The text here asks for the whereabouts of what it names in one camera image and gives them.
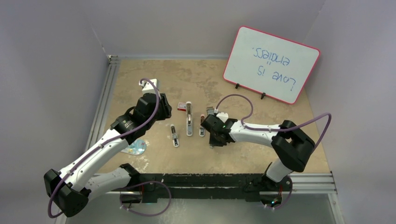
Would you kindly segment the red white staple box sleeve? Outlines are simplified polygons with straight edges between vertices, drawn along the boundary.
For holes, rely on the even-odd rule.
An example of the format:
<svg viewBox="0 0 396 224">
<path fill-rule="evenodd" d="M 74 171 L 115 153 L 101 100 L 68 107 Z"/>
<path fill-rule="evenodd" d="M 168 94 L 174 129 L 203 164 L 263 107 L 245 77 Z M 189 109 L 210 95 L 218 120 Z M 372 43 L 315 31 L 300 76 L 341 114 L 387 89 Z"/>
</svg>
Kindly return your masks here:
<svg viewBox="0 0 396 224">
<path fill-rule="evenodd" d="M 187 110 L 187 104 L 186 103 L 178 103 L 178 105 L 177 105 L 177 110 L 178 111 L 186 111 Z"/>
</svg>

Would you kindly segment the long white stapler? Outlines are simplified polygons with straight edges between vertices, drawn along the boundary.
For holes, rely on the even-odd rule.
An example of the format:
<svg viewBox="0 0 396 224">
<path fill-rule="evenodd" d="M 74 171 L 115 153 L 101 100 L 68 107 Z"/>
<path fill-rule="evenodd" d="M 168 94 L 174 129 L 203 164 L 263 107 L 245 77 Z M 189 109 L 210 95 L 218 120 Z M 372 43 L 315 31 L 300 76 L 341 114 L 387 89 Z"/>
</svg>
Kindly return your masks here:
<svg viewBox="0 0 396 224">
<path fill-rule="evenodd" d="M 186 102 L 186 135 L 193 135 L 193 125 L 192 125 L 192 103 L 191 101 Z"/>
</svg>

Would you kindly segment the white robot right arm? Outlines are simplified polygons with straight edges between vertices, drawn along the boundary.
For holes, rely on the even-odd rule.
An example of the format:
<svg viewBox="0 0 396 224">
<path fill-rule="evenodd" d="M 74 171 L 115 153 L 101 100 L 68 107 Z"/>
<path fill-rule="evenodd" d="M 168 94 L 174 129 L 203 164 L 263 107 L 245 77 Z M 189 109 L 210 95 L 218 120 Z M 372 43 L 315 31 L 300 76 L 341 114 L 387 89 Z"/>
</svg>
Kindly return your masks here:
<svg viewBox="0 0 396 224">
<path fill-rule="evenodd" d="M 249 142 L 274 149 L 277 159 L 270 163 L 262 183 L 273 190 L 292 172 L 303 172 L 314 151 L 314 141 L 290 120 L 278 125 L 243 123 L 227 113 L 208 115 L 201 126 L 210 133 L 210 144 L 222 147 L 228 143 Z"/>
</svg>

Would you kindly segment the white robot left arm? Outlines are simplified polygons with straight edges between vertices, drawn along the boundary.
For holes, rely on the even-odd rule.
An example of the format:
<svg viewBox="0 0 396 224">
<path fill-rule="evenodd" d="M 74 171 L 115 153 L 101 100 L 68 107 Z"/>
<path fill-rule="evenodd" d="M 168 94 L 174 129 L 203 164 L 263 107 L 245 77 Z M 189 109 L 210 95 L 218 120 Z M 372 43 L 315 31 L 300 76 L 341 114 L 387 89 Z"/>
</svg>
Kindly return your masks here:
<svg viewBox="0 0 396 224">
<path fill-rule="evenodd" d="M 171 111 L 166 94 L 144 93 L 137 104 L 119 116 L 83 155 L 59 171 L 47 171 L 43 178 L 49 196 L 48 216 L 72 217 L 89 202 L 110 191 L 133 191 L 140 186 L 156 184 L 154 180 L 142 179 L 141 174 L 128 163 L 106 174 L 96 175 L 96 172 L 142 137 L 156 121 L 171 118 Z"/>
</svg>

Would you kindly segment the blue hair clip package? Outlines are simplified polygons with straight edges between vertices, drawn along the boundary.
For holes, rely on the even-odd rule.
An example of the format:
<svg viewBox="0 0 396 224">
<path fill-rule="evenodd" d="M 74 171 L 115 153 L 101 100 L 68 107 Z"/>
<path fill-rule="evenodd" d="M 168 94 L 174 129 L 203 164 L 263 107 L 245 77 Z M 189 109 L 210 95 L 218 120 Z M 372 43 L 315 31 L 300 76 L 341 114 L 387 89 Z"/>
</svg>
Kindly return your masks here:
<svg viewBox="0 0 396 224">
<path fill-rule="evenodd" d="M 139 156 L 142 155 L 147 149 L 147 144 L 144 140 L 137 139 L 131 145 L 127 146 L 125 149 L 121 150 L 121 152 Z"/>
</svg>

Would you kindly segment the pink framed whiteboard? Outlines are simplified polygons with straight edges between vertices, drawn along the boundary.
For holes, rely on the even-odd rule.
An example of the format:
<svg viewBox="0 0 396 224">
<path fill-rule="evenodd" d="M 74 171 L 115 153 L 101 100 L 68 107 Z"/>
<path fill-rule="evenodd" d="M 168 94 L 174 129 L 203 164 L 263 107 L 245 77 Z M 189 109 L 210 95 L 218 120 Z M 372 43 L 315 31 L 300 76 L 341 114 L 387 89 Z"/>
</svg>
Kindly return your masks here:
<svg viewBox="0 0 396 224">
<path fill-rule="evenodd" d="M 291 105 L 297 101 L 320 55 L 317 48 L 242 26 L 223 78 Z"/>
</svg>

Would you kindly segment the aluminium frame rails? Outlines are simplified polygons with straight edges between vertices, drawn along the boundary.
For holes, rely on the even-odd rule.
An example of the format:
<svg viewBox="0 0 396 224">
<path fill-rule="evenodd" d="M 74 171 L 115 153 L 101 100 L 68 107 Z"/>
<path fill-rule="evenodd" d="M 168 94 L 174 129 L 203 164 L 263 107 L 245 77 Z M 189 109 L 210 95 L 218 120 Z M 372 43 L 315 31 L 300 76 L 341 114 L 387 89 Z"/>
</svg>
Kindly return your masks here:
<svg viewBox="0 0 396 224">
<path fill-rule="evenodd" d="M 305 90 L 294 104 L 259 94 L 245 88 L 236 89 L 223 79 L 226 59 L 136 59 L 113 57 L 110 61 L 99 106 L 89 135 L 89 144 L 101 136 L 114 119 L 131 107 L 141 95 L 137 85 L 143 78 L 157 78 L 160 90 L 172 106 L 172 117 L 154 124 L 144 136 L 146 152 L 134 156 L 116 154 L 99 171 L 107 173 L 129 162 L 142 173 L 229 174 L 263 173 L 276 158 L 269 147 L 253 143 L 233 143 L 210 148 L 209 137 L 198 135 L 199 117 L 208 106 L 220 105 L 233 118 L 253 112 L 250 123 L 279 124 L 285 119 L 301 124 L 314 117 Z M 186 111 L 178 103 L 192 103 L 193 135 L 186 135 Z M 170 125 L 174 124 L 179 147 L 172 144 Z"/>
</svg>

